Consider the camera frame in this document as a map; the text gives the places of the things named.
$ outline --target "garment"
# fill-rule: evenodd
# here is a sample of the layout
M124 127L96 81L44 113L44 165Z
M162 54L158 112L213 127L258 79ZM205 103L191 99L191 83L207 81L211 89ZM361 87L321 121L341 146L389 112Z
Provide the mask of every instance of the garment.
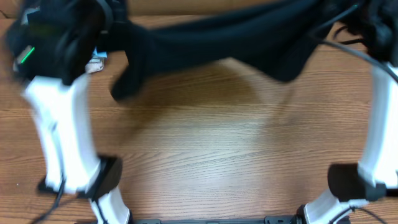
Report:
M108 52L124 50L129 61L111 94L123 100L156 74L227 57L289 82L317 46L307 32L324 22L322 10L321 0L285 0L152 30L121 16L99 46ZM329 31L318 35L325 38Z

